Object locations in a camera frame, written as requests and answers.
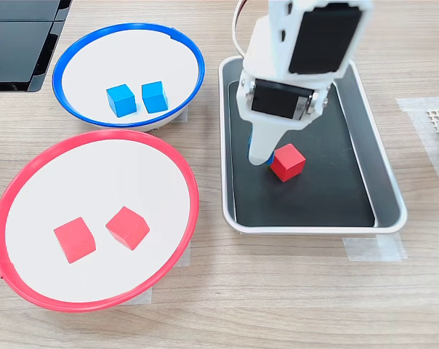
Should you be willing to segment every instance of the tray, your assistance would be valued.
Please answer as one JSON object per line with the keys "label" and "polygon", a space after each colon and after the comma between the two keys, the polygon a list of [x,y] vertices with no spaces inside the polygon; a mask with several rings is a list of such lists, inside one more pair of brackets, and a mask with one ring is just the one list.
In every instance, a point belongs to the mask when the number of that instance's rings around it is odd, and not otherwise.
{"label": "tray", "polygon": [[235,94],[242,59],[219,67],[222,210],[240,233],[394,233],[407,210],[353,63],[335,81],[324,114],[287,132],[306,157],[304,172],[282,183],[269,166],[247,159],[251,124],[238,115]]}

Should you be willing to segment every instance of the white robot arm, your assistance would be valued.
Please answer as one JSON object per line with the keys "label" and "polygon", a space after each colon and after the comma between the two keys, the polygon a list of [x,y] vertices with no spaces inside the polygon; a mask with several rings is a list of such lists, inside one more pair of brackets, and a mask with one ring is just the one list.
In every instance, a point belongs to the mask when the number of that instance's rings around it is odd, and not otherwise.
{"label": "white robot arm", "polygon": [[266,162],[283,135],[323,113],[335,79],[344,76],[372,11],[371,0],[269,0],[243,56],[239,115],[252,123],[249,160]]}

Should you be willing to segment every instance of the cable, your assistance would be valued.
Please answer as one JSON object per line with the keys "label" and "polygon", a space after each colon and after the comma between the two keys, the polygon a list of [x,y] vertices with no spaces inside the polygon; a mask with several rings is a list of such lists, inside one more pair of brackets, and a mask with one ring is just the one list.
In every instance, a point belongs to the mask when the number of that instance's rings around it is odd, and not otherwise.
{"label": "cable", "polygon": [[234,11],[233,27],[232,27],[233,43],[234,43],[235,49],[237,49],[237,51],[242,56],[242,58],[244,58],[246,54],[243,52],[241,46],[239,46],[239,43],[237,41],[237,37],[235,34],[235,27],[237,26],[237,22],[239,20],[239,15],[241,14],[241,11],[242,11],[243,7],[245,6],[246,2],[247,2],[247,0],[239,0],[238,1],[237,6],[235,7],[235,11]]}

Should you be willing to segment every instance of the wood grain surface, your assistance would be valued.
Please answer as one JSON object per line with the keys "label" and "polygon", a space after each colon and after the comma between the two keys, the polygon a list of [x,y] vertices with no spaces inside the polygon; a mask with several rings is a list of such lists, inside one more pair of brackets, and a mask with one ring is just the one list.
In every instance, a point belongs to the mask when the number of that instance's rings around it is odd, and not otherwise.
{"label": "wood grain surface", "polygon": [[[190,266],[153,288],[150,305],[54,313],[0,279],[0,348],[439,349],[439,179],[397,97],[439,96],[439,1],[375,1],[357,53],[363,85],[409,220],[403,262],[349,262],[340,236],[246,237],[222,218],[217,68],[235,55],[234,1],[74,0],[40,92],[0,93],[0,197],[33,157],[95,129],[68,114],[51,88],[57,58],[103,26],[155,22],[189,35],[206,78],[189,122],[152,132],[195,172],[201,213]],[[246,44],[263,0],[239,25]]]}

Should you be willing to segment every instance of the wooden block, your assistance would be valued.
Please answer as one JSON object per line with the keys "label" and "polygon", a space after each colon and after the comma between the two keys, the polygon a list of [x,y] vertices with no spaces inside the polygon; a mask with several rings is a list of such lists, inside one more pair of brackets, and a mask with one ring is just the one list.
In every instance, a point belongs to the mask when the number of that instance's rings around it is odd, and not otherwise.
{"label": "wooden block", "polygon": [[161,81],[142,85],[142,100],[148,113],[168,110],[168,99]]}
{"label": "wooden block", "polygon": [[106,90],[106,94],[111,110],[117,117],[121,118],[137,111],[135,96],[126,84],[111,87]]}
{"label": "wooden block", "polygon": [[94,236],[82,217],[61,225],[54,232],[69,263],[95,251]]}
{"label": "wooden block", "polygon": [[305,157],[289,143],[275,150],[275,156],[270,168],[280,180],[286,182],[302,173],[305,161]]}
{"label": "wooden block", "polygon": [[107,223],[106,228],[116,240],[132,251],[150,231],[146,221],[125,206]]}

